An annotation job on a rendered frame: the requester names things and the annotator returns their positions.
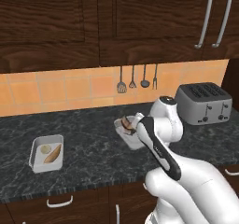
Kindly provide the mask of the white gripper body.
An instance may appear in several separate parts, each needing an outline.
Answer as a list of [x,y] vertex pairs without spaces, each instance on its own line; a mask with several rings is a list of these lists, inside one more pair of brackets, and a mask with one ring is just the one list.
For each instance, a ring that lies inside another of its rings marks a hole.
[[137,112],[134,116],[134,123],[138,123],[143,117],[144,115],[142,113]]

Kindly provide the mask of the brown steak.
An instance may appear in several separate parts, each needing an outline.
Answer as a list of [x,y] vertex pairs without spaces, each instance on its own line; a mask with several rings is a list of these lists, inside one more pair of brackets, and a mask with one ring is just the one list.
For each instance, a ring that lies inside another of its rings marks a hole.
[[131,122],[125,116],[121,118],[120,122],[126,134],[133,135],[135,133],[135,129],[132,127]]

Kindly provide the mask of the white meat container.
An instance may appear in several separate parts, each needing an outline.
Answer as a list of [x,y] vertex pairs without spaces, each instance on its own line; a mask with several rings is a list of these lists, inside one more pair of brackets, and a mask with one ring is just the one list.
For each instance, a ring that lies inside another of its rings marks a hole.
[[121,137],[121,139],[128,145],[131,150],[137,150],[139,148],[144,147],[145,145],[139,140],[136,130],[130,129],[127,130],[121,119],[116,119],[114,121],[114,126],[117,134]]

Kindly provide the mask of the grey meat fork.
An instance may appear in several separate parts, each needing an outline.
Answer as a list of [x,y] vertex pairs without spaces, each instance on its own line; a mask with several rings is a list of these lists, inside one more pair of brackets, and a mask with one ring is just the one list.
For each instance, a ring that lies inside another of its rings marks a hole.
[[158,72],[158,64],[155,63],[155,69],[154,69],[154,77],[153,77],[153,85],[152,85],[152,89],[153,90],[157,90],[157,73]]

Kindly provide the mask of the orange sweet potato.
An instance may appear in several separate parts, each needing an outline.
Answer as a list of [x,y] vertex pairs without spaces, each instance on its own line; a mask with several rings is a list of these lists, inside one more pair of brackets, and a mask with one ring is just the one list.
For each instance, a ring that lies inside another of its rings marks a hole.
[[44,160],[44,163],[54,162],[60,154],[62,145],[58,145]]

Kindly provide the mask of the white vegetable container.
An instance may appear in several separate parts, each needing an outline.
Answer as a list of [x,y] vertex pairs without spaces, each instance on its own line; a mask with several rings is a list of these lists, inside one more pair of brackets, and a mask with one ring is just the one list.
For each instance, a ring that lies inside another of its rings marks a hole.
[[[43,154],[40,150],[42,145],[50,145],[50,153],[58,146],[62,145],[59,156],[54,162],[44,163],[45,158],[50,154]],[[29,166],[34,173],[44,173],[60,170],[63,166],[63,136],[60,134],[37,137],[31,148]]]

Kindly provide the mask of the grey hanging whisk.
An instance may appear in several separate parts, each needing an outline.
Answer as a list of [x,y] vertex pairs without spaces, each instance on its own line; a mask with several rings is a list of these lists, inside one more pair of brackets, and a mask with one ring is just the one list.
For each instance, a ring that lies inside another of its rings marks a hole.
[[133,65],[133,68],[132,68],[132,78],[131,78],[131,82],[129,84],[129,88],[131,88],[131,89],[136,88],[136,84],[134,82],[134,65]]

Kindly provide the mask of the dark grey ladle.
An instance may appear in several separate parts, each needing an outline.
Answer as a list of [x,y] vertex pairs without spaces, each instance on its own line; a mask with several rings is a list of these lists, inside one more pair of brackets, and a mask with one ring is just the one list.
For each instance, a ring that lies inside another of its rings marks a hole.
[[146,80],[146,70],[147,70],[147,65],[144,64],[144,73],[143,73],[143,79],[141,80],[140,84],[143,88],[149,87],[149,81]]

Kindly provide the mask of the grey slotted spatula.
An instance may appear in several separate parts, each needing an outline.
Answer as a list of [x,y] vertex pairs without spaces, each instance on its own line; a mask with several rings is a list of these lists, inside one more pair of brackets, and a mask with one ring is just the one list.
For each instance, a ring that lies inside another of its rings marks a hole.
[[122,81],[122,71],[119,71],[119,83],[117,84],[118,93],[126,93],[127,87],[126,84]]

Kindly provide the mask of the grey four-slot toaster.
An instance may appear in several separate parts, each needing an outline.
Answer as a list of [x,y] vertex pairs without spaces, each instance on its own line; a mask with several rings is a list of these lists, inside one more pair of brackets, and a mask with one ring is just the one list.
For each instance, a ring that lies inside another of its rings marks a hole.
[[232,97],[213,82],[182,84],[177,88],[177,113],[190,125],[228,121]]

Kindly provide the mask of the dark wood base cupboard door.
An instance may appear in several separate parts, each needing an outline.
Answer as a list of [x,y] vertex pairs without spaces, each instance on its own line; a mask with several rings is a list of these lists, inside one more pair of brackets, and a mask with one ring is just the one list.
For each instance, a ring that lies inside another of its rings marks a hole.
[[110,224],[145,224],[148,215],[154,210],[157,198],[151,196],[143,187],[143,182],[115,185],[109,188]]

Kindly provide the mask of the dark wood tall panel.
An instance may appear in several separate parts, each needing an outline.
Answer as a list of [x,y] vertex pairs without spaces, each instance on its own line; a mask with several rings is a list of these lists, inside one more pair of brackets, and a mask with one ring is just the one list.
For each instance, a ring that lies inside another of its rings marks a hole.
[[232,97],[232,106],[239,110],[239,58],[229,59],[221,88]]

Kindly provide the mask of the dark wood drawer front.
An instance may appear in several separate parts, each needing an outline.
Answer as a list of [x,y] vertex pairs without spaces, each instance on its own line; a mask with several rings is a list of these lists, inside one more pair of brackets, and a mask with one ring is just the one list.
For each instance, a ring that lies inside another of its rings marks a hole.
[[[64,203],[61,208],[48,208],[50,203]],[[15,224],[109,224],[108,188],[88,189],[7,204]]]
[[218,167],[220,172],[223,174],[223,176],[227,179],[227,181],[232,186],[233,190],[236,192],[237,196],[239,197],[239,175],[238,176],[230,176],[225,173],[225,169],[227,169],[230,172],[239,172],[239,164],[233,164],[233,165],[221,165]]

